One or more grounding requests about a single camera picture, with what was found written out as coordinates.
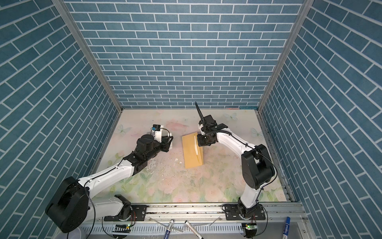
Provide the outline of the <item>brown kraft envelope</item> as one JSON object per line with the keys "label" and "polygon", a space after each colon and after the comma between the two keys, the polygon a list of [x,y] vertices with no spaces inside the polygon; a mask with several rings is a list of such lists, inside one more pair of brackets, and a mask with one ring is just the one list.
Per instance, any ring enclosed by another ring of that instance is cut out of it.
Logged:
{"label": "brown kraft envelope", "polygon": [[182,145],[186,169],[202,166],[204,164],[203,148],[199,147],[199,155],[196,155],[195,153],[194,135],[196,133],[197,132],[182,136]]}

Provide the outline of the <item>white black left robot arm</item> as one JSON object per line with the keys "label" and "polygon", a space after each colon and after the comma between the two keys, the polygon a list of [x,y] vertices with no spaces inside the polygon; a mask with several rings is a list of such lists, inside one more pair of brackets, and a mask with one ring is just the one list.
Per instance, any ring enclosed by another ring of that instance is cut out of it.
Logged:
{"label": "white black left robot arm", "polygon": [[63,233],[97,218],[131,220],[131,202],[124,196],[116,194],[114,200],[101,203],[95,203],[93,197],[116,182],[138,174],[159,152],[168,152],[172,141],[172,135],[157,141],[153,135],[145,134],[137,140],[135,150],[114,166],[80,179],[72,176],[64,179],[46,206],[46,215]]}

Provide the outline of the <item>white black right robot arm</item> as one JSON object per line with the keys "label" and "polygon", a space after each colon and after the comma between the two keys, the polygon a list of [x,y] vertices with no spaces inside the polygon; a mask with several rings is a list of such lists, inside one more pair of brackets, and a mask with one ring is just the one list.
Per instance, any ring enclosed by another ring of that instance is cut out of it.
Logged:
{"label": "white black right robot arm", "polygon": [[238,212],[244,219],[253,217],[255,210],[260,207],[261,191],[278,175],[267,147],[245,141],[233,133],[227,125],[217,124],[211,115],[203,116],[200,111],[198,114],[201,131],[197,135],[198,145],[204,147],[220,143],[241,158],[242,176],[246,186],[238,199]]}

